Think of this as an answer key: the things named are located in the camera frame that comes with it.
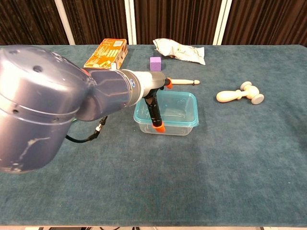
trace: white plastic bag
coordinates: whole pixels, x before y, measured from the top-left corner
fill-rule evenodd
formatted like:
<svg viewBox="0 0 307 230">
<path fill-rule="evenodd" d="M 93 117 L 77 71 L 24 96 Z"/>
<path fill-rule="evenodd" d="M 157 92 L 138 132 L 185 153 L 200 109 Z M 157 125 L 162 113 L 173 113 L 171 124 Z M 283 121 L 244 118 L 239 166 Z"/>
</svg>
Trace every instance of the white plastic bag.
<svg viewBox="0 0 307 230">
<path fill-rule="evenodd" d="M 167 38 L 153 40 L 156 50 L 163 56 L 170 56 L 182 61 L 197 62 L 202 65 L 205 63 L 205 49 L 186 46 Z"/>
</svg>

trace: gray robot arm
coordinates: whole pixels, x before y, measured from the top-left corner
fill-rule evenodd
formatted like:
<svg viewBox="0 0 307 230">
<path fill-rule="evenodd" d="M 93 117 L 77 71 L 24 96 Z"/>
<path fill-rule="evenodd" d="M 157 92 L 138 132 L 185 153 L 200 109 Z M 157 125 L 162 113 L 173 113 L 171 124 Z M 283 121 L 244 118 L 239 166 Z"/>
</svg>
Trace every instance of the gray robot arm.
<svg viewBox="0 0 307 230">
<path fill-rule="evenodd" d="M 0 50 L 0 171 L 25 173 L 48 164 L 73 118 L 94 121 L 141 98 L 161 121 L 155 93 L 161 72 L 81 69 L 35 46 Z"/>
</svg>

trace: plastic food container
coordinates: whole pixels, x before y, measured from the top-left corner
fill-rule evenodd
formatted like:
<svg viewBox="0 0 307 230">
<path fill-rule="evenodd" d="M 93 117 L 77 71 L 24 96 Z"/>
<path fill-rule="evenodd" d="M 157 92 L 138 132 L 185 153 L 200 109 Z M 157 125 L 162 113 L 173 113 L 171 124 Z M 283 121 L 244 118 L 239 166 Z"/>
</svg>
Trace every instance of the plastic food container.
<svg viewBox="0 0 307 230">
<path fill-rule="evenodd" d="M 157 132 L 152 125 L 144 99 L 136 104 L 134 120 L 144 133 L 185 136 L 198 126 L 196 97 L 189 92 L 158 91 L 157 100 L 165 132 Z"/>
</svg>

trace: orange cardboard box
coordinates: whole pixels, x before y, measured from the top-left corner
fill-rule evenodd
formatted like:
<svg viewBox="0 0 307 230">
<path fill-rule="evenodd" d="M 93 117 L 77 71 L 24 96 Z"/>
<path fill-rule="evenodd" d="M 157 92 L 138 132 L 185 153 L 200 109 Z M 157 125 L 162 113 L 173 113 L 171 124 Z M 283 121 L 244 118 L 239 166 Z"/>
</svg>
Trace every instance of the orange cardboard box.
<svg viewBox="0 0 307 230">
<path fill-rule="evenodd" d="M 106 38 L 84 64 L 84 68 L 119 69 L 127 53 L 126 39 Z"/>
</svg>

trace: orange gripper tip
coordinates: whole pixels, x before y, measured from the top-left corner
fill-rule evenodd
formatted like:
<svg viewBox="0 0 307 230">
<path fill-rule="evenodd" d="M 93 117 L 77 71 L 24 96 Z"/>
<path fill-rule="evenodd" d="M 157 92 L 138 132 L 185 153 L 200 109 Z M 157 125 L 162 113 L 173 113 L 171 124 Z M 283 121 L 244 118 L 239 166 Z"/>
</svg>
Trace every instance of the orange gripper tip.
<svg viewBox="0 0 307 230">
<path fill-rule="evenodd" d="M 172 80 L 170 78 L 167 78 L 167 79 L 169 79 L 170 83 L 166 87 L 169 89 L 172 89 L 173 88 Z"/>
<path fill-rule="evenodd" d="M 157 130 L 157 132 L 159 133 L 164 133 L 165 132 L 165 127 L 164 127 L 164 123 L 162 122 L 162 125 L 158 126 L 158 127 L 153 127 L 155 130 Z"/>
</svg>

